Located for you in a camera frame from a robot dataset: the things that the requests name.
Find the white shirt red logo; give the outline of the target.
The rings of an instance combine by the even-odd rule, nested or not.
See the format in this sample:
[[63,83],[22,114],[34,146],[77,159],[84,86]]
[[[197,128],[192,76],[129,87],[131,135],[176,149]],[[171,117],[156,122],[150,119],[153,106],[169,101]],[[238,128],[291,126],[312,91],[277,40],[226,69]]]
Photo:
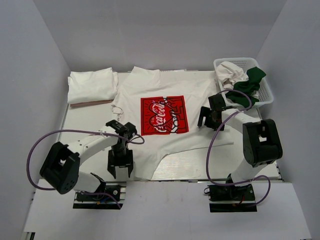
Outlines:
[[211,128],[198,127],[201,107],[217,93],[213,78],[162,80],[159,70],[135,66],[111,105],[114,119],[135,125],[145,140],[132,146],[138,179],[151,180],[167,155],[207,148],[214,135]]

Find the plain white t shirt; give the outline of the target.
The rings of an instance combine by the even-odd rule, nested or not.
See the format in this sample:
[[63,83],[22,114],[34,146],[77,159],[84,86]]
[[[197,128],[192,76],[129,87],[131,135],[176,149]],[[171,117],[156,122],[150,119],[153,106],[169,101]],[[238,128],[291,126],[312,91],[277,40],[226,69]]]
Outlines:
[[223,61],[215,69],[216,76],[224,90],[233,90],[236,83],[247,82],[248,75],[244,70],[229,61]]

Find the dark green t shirt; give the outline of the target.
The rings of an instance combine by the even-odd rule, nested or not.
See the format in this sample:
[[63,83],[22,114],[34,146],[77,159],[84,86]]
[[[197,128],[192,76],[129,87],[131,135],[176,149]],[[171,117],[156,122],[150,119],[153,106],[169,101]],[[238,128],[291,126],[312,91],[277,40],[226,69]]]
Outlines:
[[[253,67],[246,71],[246,75],[248,80],[235,83],[233,89],[246,94],[250,98],[251,106],[253,106],[259,101],[258,97],[254,96],[254,93],[257,93],[260,89],[260,82],[266,76],[266,73],[258,67]],[[233,103],[239,104],[244,108],[250,106],[248,99],[238,92],[229,91],[225,96]]]

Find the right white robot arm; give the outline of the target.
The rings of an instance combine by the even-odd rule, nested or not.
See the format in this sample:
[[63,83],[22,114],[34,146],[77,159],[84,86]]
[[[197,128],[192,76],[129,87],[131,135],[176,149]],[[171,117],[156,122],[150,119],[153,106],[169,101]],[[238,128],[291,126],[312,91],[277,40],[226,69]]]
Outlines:
[[[260,179],[258,173],[267,165],[282,158],[283,148],[274,120],[252,117],[247,109],[227,106],[222,94],[208,97],[209,107],[201,107],[197,126],[204,125],[215,131],[206,154],[206,176],[217,186],[226,186],[226,195],[236,200],[244,193],[244,187],[251,181]],[[230,183],[217,183],[210,177],[209,160],[211,149],[219,134],[228,125],[242,134],[244,159],[229,175]]]

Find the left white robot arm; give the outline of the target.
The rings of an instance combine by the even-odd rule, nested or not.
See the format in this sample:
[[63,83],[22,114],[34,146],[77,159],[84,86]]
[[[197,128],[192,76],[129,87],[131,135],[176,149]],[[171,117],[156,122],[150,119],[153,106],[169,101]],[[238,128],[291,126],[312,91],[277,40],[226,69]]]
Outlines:
[[72,143],[57,142],[52,145],[39,171],[61,195],[71,190],[89,193],[99,200],[105,196],[104,180],[94,173],[80,171],[81,165],[97,153],[108,149],[107,171],[115,178],[117,168],[134,169],[133,151],[128,144],[137,135],[135,125],[111,120],[99,131],[87,131],[87,137]]

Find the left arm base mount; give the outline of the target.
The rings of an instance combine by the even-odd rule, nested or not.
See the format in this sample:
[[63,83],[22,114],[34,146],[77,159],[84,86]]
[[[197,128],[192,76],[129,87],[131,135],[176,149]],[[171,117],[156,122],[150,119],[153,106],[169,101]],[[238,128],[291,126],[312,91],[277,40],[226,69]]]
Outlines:
[[102,192],[104,194],[89,195],[77,191],[72,207],[83,210],[120,210],[126,197],[126,183],[107,183]]

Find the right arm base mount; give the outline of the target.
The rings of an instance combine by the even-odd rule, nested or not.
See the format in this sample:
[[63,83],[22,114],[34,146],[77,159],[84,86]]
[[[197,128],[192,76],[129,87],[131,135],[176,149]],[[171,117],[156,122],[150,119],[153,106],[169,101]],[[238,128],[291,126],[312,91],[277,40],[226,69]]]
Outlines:
[[208,185],[203,193],[208,196],[211,213],[257,212],[253,186]]

